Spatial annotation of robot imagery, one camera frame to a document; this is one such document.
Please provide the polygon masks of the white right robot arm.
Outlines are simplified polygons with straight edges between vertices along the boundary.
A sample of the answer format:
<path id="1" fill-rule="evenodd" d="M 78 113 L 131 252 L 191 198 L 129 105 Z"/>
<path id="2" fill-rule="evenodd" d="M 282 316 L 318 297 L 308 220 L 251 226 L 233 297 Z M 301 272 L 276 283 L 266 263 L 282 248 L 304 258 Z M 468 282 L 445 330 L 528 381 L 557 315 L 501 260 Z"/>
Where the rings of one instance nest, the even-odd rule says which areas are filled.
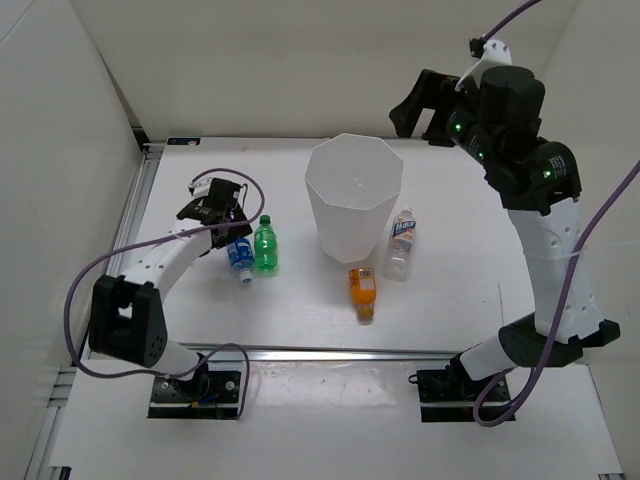
<path id="1" fill-rule="evenodd" d="M 497 65 L 461 78 L 424 70 L 389 114 L 397 135 L 408 138 L 421 111 L 433 111 L 424 140 L 458 146 L 483 167 L 526 257 L 535 310 L 449 362 L 449 387 L 460 399 L 476 397 L 492 376 L 564 367 L 620 335 L 595 305 L 580 259 L 595 225 L 577 228 L 576 160 L 564 144 L 538 135 L 544 95 L 543 83 L 522 67 Z"/>

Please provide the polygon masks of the clear bottle white orange label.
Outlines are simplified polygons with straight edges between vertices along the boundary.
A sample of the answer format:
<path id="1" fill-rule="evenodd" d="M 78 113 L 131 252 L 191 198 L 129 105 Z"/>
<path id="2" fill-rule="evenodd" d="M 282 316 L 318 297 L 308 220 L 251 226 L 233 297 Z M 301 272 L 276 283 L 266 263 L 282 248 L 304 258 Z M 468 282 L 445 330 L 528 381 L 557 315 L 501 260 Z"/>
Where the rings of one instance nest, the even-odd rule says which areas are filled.
<path id="1" fill-rule="evenodd" d="M 383 275 L 393 281 L 404 281 L 409 273 L 411 252 L 416 237 L 413 209 L 403 208 L 391 224 L 384 257 Z"/>

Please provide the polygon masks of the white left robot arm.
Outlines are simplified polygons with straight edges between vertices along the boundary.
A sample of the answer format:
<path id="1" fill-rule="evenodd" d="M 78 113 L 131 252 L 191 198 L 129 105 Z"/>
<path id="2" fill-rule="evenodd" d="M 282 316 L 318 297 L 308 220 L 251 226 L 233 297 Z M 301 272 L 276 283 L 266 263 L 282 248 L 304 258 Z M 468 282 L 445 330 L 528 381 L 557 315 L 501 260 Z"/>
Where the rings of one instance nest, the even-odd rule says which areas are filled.
<path id="1" fill-rule="evenodd" d="M 91 350 L 175 376 L 188 400 L 206 395 L 210 377 L 196 367 L 197 353 L 168 337 L 164 300 L 198 258 L 251 232 L 239 202 L 241 186 L 213 178 L 190 187 L 192 199 L 177 213 L 165 242 L 118 276 L 104 275 L 92 292 Z"/>

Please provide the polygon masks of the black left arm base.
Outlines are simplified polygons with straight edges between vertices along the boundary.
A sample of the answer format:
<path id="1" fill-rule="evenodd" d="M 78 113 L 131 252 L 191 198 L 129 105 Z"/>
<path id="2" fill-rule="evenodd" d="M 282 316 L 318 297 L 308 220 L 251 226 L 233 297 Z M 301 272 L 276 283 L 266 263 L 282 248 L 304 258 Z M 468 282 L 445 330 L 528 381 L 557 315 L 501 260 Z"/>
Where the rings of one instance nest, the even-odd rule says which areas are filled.
<path id="1" fill-rule="evenodd" d="M 241 370 L 209 366 L 189 381 L 155 379 L 147 417 L 168 420 L 236 420 L 241 406 Z"/>

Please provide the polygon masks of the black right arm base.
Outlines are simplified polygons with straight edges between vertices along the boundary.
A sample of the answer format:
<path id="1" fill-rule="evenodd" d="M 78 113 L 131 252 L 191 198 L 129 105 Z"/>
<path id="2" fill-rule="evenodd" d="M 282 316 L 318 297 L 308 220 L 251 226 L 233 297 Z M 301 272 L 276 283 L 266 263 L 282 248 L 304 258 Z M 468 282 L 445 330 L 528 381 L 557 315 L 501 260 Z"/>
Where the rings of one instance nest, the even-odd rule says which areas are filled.
<path id="1" fill-rule="evenodd" d="M 470 386 L 455 385 L 445 370 L 417 370 L 408 376 L 417 387 L 422 423 L 473 423 L 473 405 L 488 380 Z M 501 416 L 511 401 L 508 385 L 501 380 L 487 394 L 479 412 L 483 419 Z"/>

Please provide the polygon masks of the clear bottle blue label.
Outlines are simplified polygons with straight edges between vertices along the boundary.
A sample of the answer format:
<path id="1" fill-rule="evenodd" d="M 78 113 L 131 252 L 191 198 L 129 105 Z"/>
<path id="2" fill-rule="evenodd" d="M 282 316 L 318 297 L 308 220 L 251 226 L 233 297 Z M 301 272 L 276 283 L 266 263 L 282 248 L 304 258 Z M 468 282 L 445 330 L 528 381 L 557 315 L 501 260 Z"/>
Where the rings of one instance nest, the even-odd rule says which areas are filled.
<path id="1" fill-rule="evenodd" d="M 227 257 L 231 269 L 242 284 L 253 280 L 254 255 L 248 238 L 240 238 L 226 246 Z"/>

